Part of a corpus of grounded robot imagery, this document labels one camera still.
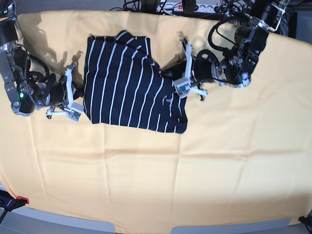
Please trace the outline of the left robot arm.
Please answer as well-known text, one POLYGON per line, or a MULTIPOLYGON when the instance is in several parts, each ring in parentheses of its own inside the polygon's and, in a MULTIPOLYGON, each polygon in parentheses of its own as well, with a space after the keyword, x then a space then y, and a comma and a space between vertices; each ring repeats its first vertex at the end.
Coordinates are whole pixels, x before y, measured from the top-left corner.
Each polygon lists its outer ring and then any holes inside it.
POLYGON ((207 96, 208 92, 201 88, 203 83, 247 87, 259 55, 265 49, 268 35, 279 28, 288 4, 287 0, 256 0, 244 16, 227 17, 214 25, 208 34, 208 43, 213 49, 222 52, 223 60, 218 60, 208 49, 194 56, 192 45, 186 38, 182 38, 186 56, 185 70, 181 78, 173 82, 180 98, 186 98, 191 92, 202 98, 207 96), (235 20, 244 21, 245 24, 235 31, 232 49, 214 44, 212 36, 219 26, 235 20))

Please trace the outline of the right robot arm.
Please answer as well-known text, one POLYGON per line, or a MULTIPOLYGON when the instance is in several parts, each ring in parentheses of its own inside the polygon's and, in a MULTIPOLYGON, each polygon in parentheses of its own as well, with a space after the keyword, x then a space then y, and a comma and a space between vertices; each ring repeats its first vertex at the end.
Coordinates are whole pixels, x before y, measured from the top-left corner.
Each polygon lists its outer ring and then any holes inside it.
POLYGON ((78 64, 72 62, 57 80, 41 59, 19 43, 23 34, 15 2, 0 2, 0 18, 0 75, 13 113, 27 117, 35 110, 47 108, 48 119, 66 116, 77 122, 84 110, 75 102, 83 96, 82 87, 73 80, 78 64))

